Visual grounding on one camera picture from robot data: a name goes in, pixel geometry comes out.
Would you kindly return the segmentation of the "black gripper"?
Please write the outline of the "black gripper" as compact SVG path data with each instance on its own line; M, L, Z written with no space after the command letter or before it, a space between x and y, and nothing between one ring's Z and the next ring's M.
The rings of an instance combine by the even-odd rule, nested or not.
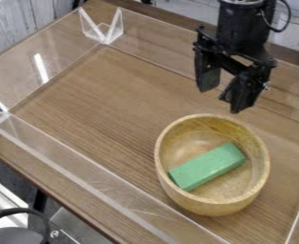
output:
M255 106L268 88L276 61L264 48L278 0L219 0L215 35L196 28L193 43L196 83L200 92L220 85L221 70L234 78L219 99L231 104L231 113Z

